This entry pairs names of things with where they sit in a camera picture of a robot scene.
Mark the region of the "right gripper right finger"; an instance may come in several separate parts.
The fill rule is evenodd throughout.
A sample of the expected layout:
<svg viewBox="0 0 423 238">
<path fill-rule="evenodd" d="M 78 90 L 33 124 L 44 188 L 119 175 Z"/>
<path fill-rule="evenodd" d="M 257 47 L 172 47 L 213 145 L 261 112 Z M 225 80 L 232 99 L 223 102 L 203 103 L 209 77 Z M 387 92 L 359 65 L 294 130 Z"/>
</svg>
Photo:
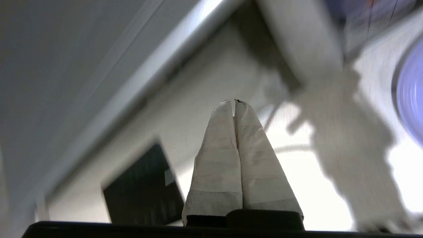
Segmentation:
<svg viewBox="0 0 423 238">
<path fill-rule="evenodd" d="M 304 214 L 254 109 L 235 101 L 235 132 L 241 163 L 243 208 Z"/>
</svg>

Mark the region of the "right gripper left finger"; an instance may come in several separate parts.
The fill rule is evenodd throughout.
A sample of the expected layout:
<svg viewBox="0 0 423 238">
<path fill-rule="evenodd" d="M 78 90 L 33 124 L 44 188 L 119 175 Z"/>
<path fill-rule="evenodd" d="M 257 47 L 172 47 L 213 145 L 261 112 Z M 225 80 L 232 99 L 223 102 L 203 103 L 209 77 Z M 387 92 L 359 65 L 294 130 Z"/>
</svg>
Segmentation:
<svg viewBox="0 0 423 238">
<path fill-rule="evenodd" d="M 192 216 L 225 217 L 242 207 L 241 164 L 232 104 L 225 100 L 213 109 L 195 157 L 182 223 L 188 226 Z"/>
</svg>

